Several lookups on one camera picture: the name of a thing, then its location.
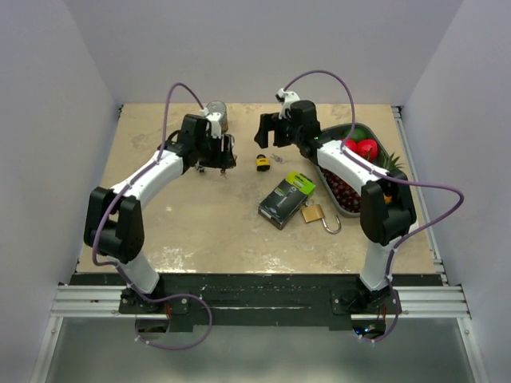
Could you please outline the yellow padlock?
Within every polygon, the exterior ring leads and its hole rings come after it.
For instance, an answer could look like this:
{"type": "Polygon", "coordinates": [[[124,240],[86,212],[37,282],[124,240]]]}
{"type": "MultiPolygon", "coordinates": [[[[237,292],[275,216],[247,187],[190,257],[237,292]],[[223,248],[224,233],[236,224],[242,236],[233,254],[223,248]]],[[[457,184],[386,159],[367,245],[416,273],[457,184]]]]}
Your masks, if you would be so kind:
{"type": "Polygon", "coordinates": [[[264,154],[259,154],[255,159],[255,167],[258,172],[266,172],[271,167],[270,160],[264,154]]]}

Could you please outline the silver keys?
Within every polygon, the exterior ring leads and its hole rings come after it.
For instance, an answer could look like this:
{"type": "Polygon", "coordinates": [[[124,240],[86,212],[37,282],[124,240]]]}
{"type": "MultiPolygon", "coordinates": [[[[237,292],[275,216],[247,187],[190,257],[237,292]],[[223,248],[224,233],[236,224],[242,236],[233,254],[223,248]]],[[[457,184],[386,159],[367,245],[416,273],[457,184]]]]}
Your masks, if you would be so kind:
{"type": "Polygon", "coordinates": [[[286,162],[286,160],[281,157],[281,156],[278,156],[276,154],[272,154],[271,155],[271,158],[276,162],[276,163],[279,163],[279,164],[284,164],[286,162]]]}

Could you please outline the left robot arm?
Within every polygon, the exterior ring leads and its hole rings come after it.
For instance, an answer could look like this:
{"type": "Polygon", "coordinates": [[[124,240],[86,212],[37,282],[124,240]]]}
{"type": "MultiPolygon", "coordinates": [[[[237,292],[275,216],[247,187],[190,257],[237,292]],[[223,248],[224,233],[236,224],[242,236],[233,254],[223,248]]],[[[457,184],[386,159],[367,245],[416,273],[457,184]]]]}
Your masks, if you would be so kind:
{"type": "Polygon", "coordinates": [[[143,210],[172,181],[190,168],[236,166],[234,137],[221,127],[222,116],[204,109],[184,116],[180,129],[164,134],[149,161],[111,188],[97,187],[89,195],[84,243],[97,266],[113,266],[125,280],[124,299],[137,300],[148,313],[160,311],[167,301],[164,283],[142,248],[145,242],[143,210]]]}

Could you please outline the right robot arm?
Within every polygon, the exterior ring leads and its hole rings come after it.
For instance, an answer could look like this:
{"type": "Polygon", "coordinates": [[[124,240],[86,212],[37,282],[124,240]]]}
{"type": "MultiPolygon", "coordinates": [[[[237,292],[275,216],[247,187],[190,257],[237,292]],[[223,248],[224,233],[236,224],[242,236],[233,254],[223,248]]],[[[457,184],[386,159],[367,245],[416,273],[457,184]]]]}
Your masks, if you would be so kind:
{"type": "Polygon", "coordinates": [[[262,114],[254,141],[267,148],[270,133],[274,146],[296,145],[305,159],[339,177],[358,194],[359,222],[368,247],[356,289],[341,303],[351,313],[374,313],[385,298],[394,295],[394,256],[417,221],[406,174],[398,168],[379,167],[350,149],[346,125],[322,129],[312,101],[288,102],[278,113],[262,114]]]}

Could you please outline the tin can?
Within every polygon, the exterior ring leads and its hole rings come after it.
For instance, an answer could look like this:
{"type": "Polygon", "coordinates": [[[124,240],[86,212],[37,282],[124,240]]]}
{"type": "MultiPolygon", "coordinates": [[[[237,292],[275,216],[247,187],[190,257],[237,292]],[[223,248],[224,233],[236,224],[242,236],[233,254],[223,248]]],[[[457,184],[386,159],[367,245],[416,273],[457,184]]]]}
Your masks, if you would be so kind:
{"type": "Polygon", "coordinates": [[[221,131],[226,133],[228,131],[228,113],[226,104],[222,101],[210,101],[207,103],[207,109],[210,113],[220,114],[219,124],[221,131]]]}

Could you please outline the black green razor box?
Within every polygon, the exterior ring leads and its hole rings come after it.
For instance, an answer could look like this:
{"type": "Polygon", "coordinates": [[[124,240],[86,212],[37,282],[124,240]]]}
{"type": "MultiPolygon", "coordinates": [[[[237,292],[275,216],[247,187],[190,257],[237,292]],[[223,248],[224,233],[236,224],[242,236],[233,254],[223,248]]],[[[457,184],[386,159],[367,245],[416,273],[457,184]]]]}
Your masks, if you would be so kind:
{"type": "Polygon", "coordinates": [[[282,230],[315,190],[315,183],[300,172],[290,172],[258,206],[258,213],[282,230]]]}

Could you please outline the red apple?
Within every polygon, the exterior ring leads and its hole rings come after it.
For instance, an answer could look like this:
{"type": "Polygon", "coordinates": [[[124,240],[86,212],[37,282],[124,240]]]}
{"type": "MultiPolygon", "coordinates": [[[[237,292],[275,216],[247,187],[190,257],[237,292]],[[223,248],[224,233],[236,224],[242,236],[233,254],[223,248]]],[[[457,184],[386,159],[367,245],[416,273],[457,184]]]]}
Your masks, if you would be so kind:
{"type": "Polygon", "coordinates": [[[353,153],[357,153],[357,143],[352,140],[352,139],[348,139],[348,140],[345,140],[344,141],[344,145],[349,149],[351,150],[353,153]]]}
{"type": "Polygon", "coordinates": [[[378,157],[378,143],[372,139],[360,140],[356,144],[356,153],[364,160],[373,162],[378,157]]]}

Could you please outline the green lime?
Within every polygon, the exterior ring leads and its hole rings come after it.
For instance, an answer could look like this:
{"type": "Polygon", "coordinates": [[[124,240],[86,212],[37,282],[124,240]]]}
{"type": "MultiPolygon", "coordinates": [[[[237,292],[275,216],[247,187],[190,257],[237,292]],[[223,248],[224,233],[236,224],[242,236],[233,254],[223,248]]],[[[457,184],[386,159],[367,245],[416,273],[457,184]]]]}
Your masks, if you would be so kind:
{"type": "Polygon", "coordinates": [[[363,128],[357,128],[355,127],[353,130],[348,128],[343,133],[343,139],[348,138],[350,140],[353,140],[354,142],[359,142],[360,140],[365,140],[368,138],[367,132],[363,128]]]}

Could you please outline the large brass padlock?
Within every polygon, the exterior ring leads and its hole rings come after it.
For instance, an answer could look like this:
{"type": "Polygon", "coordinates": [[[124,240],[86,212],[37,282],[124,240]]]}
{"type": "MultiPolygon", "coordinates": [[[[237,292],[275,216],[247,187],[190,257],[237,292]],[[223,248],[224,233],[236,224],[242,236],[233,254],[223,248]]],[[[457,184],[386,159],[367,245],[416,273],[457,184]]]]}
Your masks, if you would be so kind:
{"type": "Polygon", "coordinates": [[[342,230],[342,224],[340,218],[335,216],[335,227],[329,227],[326,221],[326,216],[322,207],[319,204],[306,205],[301,209],[303,220],[306,224],[313,222],[320,222],[323,228],[329,234],[336,235],[342,230]]]}

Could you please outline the grey fruit tray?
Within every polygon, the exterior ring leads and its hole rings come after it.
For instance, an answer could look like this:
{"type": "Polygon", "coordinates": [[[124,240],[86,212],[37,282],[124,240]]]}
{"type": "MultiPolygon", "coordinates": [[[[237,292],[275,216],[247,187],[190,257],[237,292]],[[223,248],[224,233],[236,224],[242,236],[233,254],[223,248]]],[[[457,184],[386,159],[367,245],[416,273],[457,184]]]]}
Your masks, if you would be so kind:
{"type": "MultiPolygon", "coordinates": [[[[385,168],[388,172],[395,169],[402,170],[404,167],[400,156],[394,152],[389,153],[373,131],[364,124],[355,125],[347,146],[364,160],[385,168]]],[[[333,172],[322,167],[316,169],[335,208],[347,218],[359,217],[361,199],[357,191],[333,172]]]]}

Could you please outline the dark grape bunch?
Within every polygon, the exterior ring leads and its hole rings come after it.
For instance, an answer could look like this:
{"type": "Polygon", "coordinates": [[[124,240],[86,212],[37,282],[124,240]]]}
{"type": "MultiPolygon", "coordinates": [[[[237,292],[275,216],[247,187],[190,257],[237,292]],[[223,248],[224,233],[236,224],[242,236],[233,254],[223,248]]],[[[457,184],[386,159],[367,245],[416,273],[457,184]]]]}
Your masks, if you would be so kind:
{"type": "Polygon", "coordinates": [[[329,190],[334,196],[335,202],[342,211],[356,214],[360,213],[360,196],[348,183],[340,179],[336,174],[320,168],[329,190]]]}

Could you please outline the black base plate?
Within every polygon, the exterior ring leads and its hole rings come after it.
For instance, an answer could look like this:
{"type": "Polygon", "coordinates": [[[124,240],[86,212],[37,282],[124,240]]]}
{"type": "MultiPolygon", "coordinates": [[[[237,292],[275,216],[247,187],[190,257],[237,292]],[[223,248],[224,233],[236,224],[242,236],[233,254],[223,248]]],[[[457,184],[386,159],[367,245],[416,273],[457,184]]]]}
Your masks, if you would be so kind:
{"type": "Polygon", "coordinates": [[[396,291],[369,292],[355,274],[162,274],[147,299],[124,288],[123,314],[193,326],[299,326],[351,330],[355,315],[400,314],[396,291]]]}

